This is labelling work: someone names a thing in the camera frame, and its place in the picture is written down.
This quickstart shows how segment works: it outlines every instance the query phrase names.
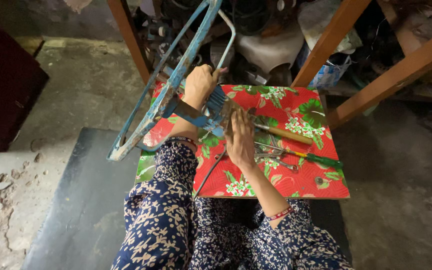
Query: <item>hand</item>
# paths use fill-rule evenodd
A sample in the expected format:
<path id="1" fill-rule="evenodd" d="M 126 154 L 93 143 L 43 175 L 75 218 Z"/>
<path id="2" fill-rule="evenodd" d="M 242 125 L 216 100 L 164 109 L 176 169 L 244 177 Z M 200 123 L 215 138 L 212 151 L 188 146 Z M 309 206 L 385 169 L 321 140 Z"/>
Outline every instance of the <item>hand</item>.
<path id="1" fill-rule="evenodd" d="M 184 89 L 184 102 L 190 106 L 201 109 L 202 105 L 213 92 L 221 73 L 226 68 L 218 69 L 211 74 L 211 67 L 207 64 L 195 67 L 186 78 L 186 87 Z"/>
<path id="2" fill-rule="evenodd" d="M 231 125 L 233 128 L 233 137 L 227 133 L 226 150 L 231 161 L 241 171 L 247 172 L 255 167 L 255 128 L 253 123 L 248 119 L 248 113 L 242 108 L 235 110 L 231 115 Z"/>

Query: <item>black mat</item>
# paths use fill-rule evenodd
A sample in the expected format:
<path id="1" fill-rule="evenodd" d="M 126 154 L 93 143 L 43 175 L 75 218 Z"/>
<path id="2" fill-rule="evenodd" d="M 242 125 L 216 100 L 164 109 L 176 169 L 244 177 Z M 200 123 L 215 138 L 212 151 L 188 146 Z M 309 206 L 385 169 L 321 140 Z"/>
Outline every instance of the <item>black mat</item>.
<path id="1" fill-rule="evenodd" d="M 124 240 L 123 201 L 139 151 L 106 156 L 118 132 L 83 128 L 23 270 L 108 270 Z"/>

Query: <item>wooden handle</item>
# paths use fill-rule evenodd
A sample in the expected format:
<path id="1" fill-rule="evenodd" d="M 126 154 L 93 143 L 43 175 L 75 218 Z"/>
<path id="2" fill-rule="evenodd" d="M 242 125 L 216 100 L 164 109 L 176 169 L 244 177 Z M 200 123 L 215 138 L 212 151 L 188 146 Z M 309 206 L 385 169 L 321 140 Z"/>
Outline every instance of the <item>wooden handle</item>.
<path id="1" fill-rule="evenodd" d="M 305 136 L 302 136 L 302 135 L 299 135 L 299 134 L 296 134 L 296 133 L 293 133 L 293 132 L 289 132 L 289 131 L 286 131 L 286 130 L 282 130 L 282 129 L 279 129 L 279 128 L 276 128 L 276 127 L 270 127 L 268 131 L 271 132 L 271 133 L 273 133 L 273 134 L 279 135 L 281 137 L 288 138 L 288 139 L 291 139 L 291 140 L 295 140 L 297 142 L 301 142 L 303 144 L 307 144 L 307 145 L 312 145 L 313 144 L 313 140 L 310 139 L 310 138 L 308 138 L 308 137 L 305 137 Z"/>

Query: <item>navy patterned clothing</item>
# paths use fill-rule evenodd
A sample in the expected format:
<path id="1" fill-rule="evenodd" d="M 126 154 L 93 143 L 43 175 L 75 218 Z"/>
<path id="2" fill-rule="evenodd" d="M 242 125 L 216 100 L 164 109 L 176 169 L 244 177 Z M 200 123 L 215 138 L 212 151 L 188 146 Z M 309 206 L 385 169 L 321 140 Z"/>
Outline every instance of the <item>navy patterned clothing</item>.
<path id="1" fill-rule="evenodd" d="M 311 222 L 305 200 L 275 229 L 257 200 L 192 199 L 197 159 L 166 142 L 151 181 L 124 201 L 126 238 L 111 270 L 351 269 L 326 231 Z"/>

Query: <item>patterned sleeve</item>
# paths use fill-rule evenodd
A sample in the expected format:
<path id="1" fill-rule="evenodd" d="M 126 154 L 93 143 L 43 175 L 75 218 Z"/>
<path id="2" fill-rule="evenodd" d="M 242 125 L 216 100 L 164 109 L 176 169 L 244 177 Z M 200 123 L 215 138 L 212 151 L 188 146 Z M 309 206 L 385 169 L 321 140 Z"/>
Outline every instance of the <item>patterned sleeve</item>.
<path id="1" fill-rule="evenodd" d="M 295 211 L 285 216 L 274 232 L 293 268 L 352 269 L 328 231 L 314 226 L 304 207 L 292 207 Z"/>
<path id="2" fill-rule="evenodd" d="M 184 269 L 193 253 L 193 179 L 197 159 L 189 147 L 166 142 L 150 181 L 137 183 L 124 201 L 126 238 L 111 270 Z"/>

